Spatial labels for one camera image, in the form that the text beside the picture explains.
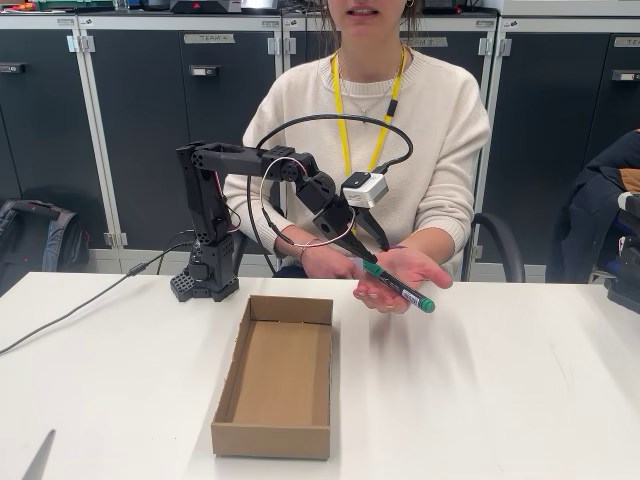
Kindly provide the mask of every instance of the woman's right hand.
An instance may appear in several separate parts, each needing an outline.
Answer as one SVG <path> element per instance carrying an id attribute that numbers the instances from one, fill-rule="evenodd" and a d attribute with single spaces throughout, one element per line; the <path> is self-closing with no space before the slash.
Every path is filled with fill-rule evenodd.
<path id="1" fill-rule="evenodd" d="M 329 246 L 305 248 L 300 263 L 309 278 L 360 280 L 363 277 L 352 260 Z"/>

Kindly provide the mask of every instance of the green marker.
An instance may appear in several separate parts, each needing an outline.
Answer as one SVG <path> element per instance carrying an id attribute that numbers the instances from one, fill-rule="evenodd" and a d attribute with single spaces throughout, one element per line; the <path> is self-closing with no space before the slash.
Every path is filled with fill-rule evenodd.
<path id="1" fill-rule="evenodd" d="M 401 282 L 396 277 L 387 272 L 380 265 L 362 260 L 364 269 L 384 283 L 391 290 L 395 290 L 408 302 L 413 303 L 423 312 L 431 313 L 436 309 L 435 303 L 430 298 L 425 297 L 420 292 L 414 290 L 406 283 Z"/>

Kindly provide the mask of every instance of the cardboard box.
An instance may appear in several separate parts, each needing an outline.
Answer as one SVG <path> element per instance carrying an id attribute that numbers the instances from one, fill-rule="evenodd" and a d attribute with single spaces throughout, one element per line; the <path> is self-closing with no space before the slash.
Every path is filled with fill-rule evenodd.
<path id="1" fill-rule="evenodd" d="M 249 298 L 211 424 L 215 454 L 329 458 L 332 309 Z"/>

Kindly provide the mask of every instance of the woman's left hand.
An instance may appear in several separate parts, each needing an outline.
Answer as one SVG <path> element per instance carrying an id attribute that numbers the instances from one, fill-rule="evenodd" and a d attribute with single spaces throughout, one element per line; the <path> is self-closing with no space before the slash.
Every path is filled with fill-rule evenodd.
<path id="1" fill-rule="evenodd" d="M 376 256 L 378 265 L 412 288 L 418 288 L 424 280 L 430 280 L 440 288 L 449 288 L 452 284 L 447 272 L 414 248 L 392 249 Z M 369 274 L 360 280 L 353 295 L 381 313 L 404 313 L 409 309 L 409 302 Z"/>

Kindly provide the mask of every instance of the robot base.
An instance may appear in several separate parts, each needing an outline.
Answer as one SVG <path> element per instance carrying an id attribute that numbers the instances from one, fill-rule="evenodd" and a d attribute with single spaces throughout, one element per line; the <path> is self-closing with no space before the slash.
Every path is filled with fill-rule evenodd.
<path id="1" fill-rule="evenodd" d="M 607 295 L 609 300 L 640 313 L 640 288 L 625 283 L 619 278 L 607 278 L 604 286 L 609 291 Z"/>
<path id="2" fill-rule="evenodd" d="M 236 276 L 219 291 L 209 288 L 207 284 L 206 281 L 194 280 L 185 269 L 171 279 L 171 291 L 179 302 L 186 302 L 190 298 L 213 298 L 214 301 L 221 302 L 240 287 Z"/>

